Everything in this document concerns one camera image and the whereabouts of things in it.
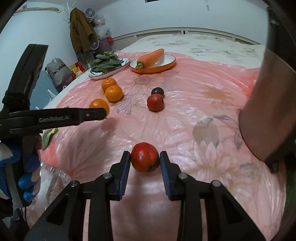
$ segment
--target brown jacket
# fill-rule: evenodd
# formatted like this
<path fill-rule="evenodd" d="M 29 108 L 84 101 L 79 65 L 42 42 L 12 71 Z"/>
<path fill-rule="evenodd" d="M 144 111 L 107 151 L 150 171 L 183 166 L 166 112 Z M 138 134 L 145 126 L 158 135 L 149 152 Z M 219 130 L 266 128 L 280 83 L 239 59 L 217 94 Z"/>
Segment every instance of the brown jacket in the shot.
<path fill-rule="evenodd" d="M 91 50 L 89 41 L 97 41 L 96 32 L 85 14 L 74 8 L 70 14 L 70 37 L 75 51 Z"/>

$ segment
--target clear plastic sheet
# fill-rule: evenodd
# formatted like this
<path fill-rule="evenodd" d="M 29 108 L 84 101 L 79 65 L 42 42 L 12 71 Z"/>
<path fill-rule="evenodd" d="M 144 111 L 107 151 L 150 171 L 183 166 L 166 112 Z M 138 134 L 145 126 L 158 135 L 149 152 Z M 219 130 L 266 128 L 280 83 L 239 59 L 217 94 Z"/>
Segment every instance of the clear plastic sheet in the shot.
<path fill-rule="evenodd" d="M 133 60 L 142 54 L 121 53 L 120 58 Z M 272 175 L 246 147 L 238 126 L 238 111 L 259 68 L 169 54 L 177 58 L 169 71 L 138 75 L 126 68 L 115 74 L 124 97 L 110 103 L 107 119 L 59 128 L 41 151 L 42 161 L 84 183 L 109 171 L 124 150 L 131 151 L 138 142 L 151 143 L 159 152 L 167 151 L 181 171 L 197 180 L 220 180 L 271 240 L 284 210 L 285 166 Z M 94 99 L 105 99 L 101 82 L 88 79 L 75 86 L 57 107 L 85 108 Z M 155 87 L 165 91 L 165 109 L 159 113 L 150 112 L 146 105 Z M 131 167 L 125 196 L 111 203 L 114 240 L 176 240 L 179 209 L 180 203 L 170 202 L 165 195 L 160 169 L 145 174 Z"/>
<path fill-rule="evenodd" d="M 70 182 L 70 176 L 44 162 L 41 163 L 41 186 L 37 197 L 27 207 L 27 222 L 31 228 L 41 214 Z"/>

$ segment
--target fan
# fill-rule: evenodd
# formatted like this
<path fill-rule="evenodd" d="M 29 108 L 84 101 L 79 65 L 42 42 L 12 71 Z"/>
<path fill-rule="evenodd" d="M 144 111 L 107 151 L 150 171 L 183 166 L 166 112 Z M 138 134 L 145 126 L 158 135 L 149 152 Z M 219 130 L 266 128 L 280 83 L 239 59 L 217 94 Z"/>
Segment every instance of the fan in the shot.
<path fill-rule="evenodd" d="M 100 42 L 98 39 L 96 40 L 96 42 L 89 42 L 89 46 L 91 47 L 92 50 L 98 49 L 99 45 L 100 45 Z"/>
<path fill-rule="evenodd" d="M 93 8 L 88 7 L 84 10 L 84 14 L 88 19 L 93 19 L 96 16 L 96 11 Z"/>

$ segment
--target white bedding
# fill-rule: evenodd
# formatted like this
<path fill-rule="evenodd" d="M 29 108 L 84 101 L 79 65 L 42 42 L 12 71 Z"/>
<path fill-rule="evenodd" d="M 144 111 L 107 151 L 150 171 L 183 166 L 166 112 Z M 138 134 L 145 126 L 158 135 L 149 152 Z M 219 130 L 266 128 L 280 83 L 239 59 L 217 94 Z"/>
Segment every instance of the white bedding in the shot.
<path fill-rule="evenodd" d="M 248 45 L 233 42 L 222 37 L 205 34 L 160 34 L 144 37 L 122 52 L 151 52 L 163 48 L 165 52 L 181 53 L 200 61 L 219 62 L 228 65 L 241 65 L 246 68 L 261 66 L 264 45 Z M 59 93 L 45 109 L 55 108 L 74 86 L 84 82 L 90 70 L 79 76 Z"/>

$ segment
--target green leaf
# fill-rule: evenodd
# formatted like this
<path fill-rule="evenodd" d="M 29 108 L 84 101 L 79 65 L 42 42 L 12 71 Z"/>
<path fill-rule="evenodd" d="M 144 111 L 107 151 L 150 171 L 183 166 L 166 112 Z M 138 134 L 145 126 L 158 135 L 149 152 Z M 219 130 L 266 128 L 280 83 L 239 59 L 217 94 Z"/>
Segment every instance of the green leaf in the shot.
<path fill-rule="evenodd" d="M 112 51 L 110 51 L 110 52 L 104 52 L 104 55 L 106 55 L 106 56 L 109 56 L 109 55 L 111 55 L 111 54 L 113 54 Z"/>
<path fill-rule="evenodd" d="M 106 65 L 117 65 L 117 64 L 122 64 L 123 61 L 120 59 L 108 59 L 104 61 L 104 64 Z"/>
<path fill-rule="evenodd" d="M 118 59 L 118 56 L 116 54 L 111 54 L 109 55 L 110 58 L 113 58 L 113 59 Z"/>
<path fill-rule="evenodd" d="M 113 65 L 105 65 L 102 67 L 102 69 L 108 69 L 108 68 L 113 68 L 114 66 Z"/>
<path fill-rule="evenodd" d="M 110 59 L 109 56 L 102 55 L 102 54 L 98 54 L 96 57 L 99 58 L 99 59 Z"/>
<path fill-rule="evenodd" d="M 98 73 L 98 72 L 100 72 L 100 69 L 95 67 L 95 68 L 92 69 L 92 71 Z"/>
<path fill-rule="evenodd" d="M 45 150 L 47 147 L 48 147 L 48 144 L 51 140 L 51 136 L 53 134 L 55 134 L 57 132 L 57 128 L 53 128 L 53 129 L 50 129 L 50 130 L 47 130 L 43 136 L 42 136 L 42 139 L 41 139 L 41 143 L 42 143 L 42 150 Z"/>
<path fill-rule="evenodd" d="M 103 72 L 104 74 L 109 73 L 109 72 L 110 72 L 110 69 L 103 69 L 102 72 Z"/>
<path fill-rule="evenodd" d="M 117 64 L 114 67 L 118 69 L 118 68 L 122 67 L 122 65 L 121 64 Z"/>
<path fill-rule="evenodd" d="M 94 61 L 93 61 L 93 63 L 94 64 L 97 64 L 97 63 L 99 63 L 99 62 L 101 62 L 101 61 L 103 61 L 102 59 L 99 59 L 99 58 L 97 58 L 97 59 L 95 59 Z"/>
<path fill-rule="evenodd" d="M 105 66 L 106 64 L 105 63 L 98 63 L 98 64 L 96 64 L 96 67 L 97 68 L 102 68 L 103 66 Z"/>

